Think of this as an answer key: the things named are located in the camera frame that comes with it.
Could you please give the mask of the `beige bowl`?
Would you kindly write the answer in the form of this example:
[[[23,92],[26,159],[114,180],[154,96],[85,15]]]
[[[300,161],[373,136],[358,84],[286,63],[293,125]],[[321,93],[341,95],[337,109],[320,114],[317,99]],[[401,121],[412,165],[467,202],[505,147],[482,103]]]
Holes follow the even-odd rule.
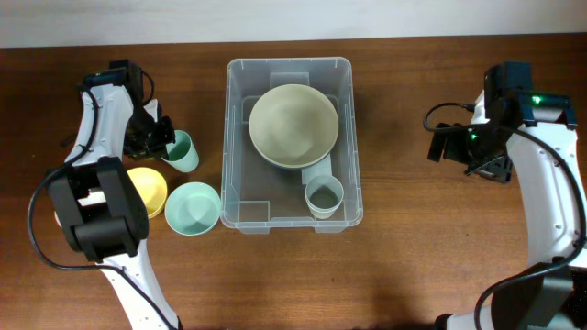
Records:
[[[281,164],[303,165],[330,153],[339,133],[338,111],[317,89],[285,84],[253,106],[249,136],[254,148]]]

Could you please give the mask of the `cream plastic cup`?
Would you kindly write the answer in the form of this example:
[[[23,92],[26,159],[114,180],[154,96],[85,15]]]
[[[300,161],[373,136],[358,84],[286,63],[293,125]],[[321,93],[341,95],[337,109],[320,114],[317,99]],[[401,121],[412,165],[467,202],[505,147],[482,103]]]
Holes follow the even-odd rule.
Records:
[[[309,210],[314,218],[324,220],[324,219],[328,219],[329,217],[331,217],[338,210],[338,208],[332,207],[332,208],[323,209],[323,208],[314,208],[314,207],[310,206]]]

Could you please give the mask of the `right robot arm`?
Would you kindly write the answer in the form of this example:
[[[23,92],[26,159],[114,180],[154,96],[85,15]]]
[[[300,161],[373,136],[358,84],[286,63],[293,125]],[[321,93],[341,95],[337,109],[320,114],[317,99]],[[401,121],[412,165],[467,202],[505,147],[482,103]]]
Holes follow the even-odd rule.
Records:
[[[577,160],[578,119],[566,95],[541,93],[528,63],[484,74],[464,109],[468,125],[425,124],[428,159],[466,165],[465,175],[519,182],[528,266],[486,289],[470,313],[440,315],[436,329],[583,329],[586,326],[586,193]]]

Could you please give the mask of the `grey plastic cup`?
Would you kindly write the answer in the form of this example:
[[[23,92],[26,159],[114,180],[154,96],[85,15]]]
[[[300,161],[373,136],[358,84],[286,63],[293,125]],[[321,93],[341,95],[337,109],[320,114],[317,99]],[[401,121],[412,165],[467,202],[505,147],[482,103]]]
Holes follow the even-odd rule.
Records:
[[[308,208],[339,208],[343,197],[343,185],[334,176],[317,176],[305,186],[305,201]]]

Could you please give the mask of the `dark blue bowl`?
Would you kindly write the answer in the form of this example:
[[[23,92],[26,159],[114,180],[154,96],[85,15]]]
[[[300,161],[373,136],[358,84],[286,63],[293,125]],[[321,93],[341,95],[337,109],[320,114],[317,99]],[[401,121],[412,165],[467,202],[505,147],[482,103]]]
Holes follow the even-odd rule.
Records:
[[[316,161],[316,162],[310,162],[307,164],[303,164],[303,165],[286,165],[286,164],[281,164],[277,161],[274,161],[268,157],[266,157],[265,155],[263,155],[262,153],[258,152],[258,154],[268,163],[270,163],[272,166],[277,167],[279,169],[284,169],[284,170],[288,170],[288,171],[295,171],[295,170],[302,170],[302,169],[307,169],[310,168],[311,166],[316,165],[319,161],[323,160],[324,158]]]

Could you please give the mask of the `mint green plastic cup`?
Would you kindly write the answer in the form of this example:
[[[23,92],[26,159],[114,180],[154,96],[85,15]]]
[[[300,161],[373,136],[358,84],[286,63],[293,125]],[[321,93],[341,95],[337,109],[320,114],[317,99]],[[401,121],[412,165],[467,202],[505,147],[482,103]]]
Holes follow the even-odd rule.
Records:
[[[165,146],[167,154],[162,160],[182,173],[194,171],[199,165],[199,156],[191,137],[182,130],[175,130],[175,141]]]

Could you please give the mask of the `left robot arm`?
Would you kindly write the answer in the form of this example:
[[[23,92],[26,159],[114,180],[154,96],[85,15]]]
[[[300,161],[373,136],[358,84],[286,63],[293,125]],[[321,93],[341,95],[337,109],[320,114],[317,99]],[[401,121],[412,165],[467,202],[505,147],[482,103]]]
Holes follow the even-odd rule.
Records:
[[[82,121],[70,155],[41,187],[70,248],[88,270],[108,278],[135,329],[179,329],[147,252],[149,217],[123,158],[160,160],[174,142],[172,121],[145,94],[149,76],[131,60],[113,60],[79,87]]]

